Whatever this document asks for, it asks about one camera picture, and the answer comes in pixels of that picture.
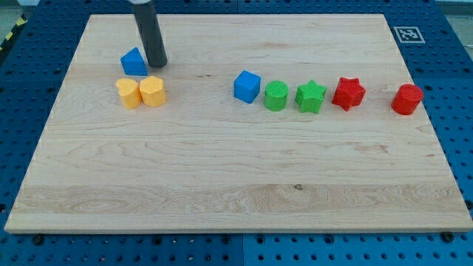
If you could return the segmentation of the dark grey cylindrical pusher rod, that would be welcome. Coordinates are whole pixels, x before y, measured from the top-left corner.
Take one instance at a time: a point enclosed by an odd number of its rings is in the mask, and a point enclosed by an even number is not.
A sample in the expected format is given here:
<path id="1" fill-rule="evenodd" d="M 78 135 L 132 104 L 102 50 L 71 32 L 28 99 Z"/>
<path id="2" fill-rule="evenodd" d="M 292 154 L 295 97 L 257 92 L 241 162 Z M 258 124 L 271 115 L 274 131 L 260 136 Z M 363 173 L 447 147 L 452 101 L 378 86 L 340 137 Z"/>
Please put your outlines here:
<path id="1" fill-rule="evenodd" d="M 132 0 L 132 11 L 149 66 L 164 67 L 168 61 L 154 2 Z"/>

